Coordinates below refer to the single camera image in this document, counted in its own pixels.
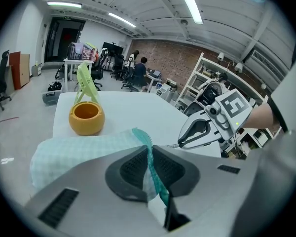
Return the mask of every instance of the doorway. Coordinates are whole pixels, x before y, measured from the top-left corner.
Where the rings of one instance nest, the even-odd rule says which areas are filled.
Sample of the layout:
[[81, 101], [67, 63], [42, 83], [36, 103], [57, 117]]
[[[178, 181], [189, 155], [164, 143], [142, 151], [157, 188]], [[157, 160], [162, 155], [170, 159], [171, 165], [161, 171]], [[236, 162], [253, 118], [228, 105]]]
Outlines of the doorway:
[[71, 42], [79, 40], [85, 21], [52, 18], [45, 47], [45, 62], [62, 62]]

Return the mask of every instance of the light blue cloth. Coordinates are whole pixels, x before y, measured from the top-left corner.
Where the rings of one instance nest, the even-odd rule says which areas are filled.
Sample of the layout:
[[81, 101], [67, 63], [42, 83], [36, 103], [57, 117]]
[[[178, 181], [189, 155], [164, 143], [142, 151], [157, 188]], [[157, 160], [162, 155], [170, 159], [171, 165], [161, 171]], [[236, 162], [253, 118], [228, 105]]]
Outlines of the light blue cloth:
[[53, 138], [41, 142], [30, 164], [33, 186], [41, 190], [82, 162], [142, 145], [148, 147], [148, 168], [144, 178], [148, 200], [160, 192], [161, 198], [166, 198], [167, 191], [153, 168], [151, 139], [136, 128], [113, 135]]

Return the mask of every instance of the ceiling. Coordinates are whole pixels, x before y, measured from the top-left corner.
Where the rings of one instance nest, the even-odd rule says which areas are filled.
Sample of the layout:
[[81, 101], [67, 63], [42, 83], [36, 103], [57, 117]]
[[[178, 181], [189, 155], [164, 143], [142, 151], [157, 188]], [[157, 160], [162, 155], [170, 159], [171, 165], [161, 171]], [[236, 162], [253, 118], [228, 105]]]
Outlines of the ceiling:
[[[278, 8], [269, 1], [195, 0], [203, 24], [195, 24], [184, 0], [60, 0], [82, 9], [54, 8], [52, 15], [95, 21], [135, 39], [192, 43], [240, 62], [256, 48], [287, 73], [296, 38]], [[112, 12], [135, 28], [108, 16]], [[181, 24], [186, 20], [188, 25]]]

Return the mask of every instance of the orange bowl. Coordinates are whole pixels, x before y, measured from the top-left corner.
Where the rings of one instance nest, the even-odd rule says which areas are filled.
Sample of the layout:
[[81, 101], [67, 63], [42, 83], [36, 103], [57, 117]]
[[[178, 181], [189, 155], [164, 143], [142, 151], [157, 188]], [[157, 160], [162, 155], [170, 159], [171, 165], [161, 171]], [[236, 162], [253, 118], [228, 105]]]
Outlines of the orange bowl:
[[87, 136], [99, 132], [104, 125], [105, 115], [102, 107], [94, 102], [84, 101], [72, 106], [69, 124], [79, 135]]

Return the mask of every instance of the wooden cabinet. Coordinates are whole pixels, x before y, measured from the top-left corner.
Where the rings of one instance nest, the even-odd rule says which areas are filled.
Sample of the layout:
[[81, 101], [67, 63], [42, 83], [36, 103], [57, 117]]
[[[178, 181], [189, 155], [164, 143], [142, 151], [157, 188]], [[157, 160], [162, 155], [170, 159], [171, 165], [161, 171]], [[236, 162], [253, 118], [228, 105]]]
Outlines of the wooden cabinet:
[[30, 55], [21, 52], [10, 53], [9, 65], [12, 67], [14, 88], [21, 89], [30, 81]]

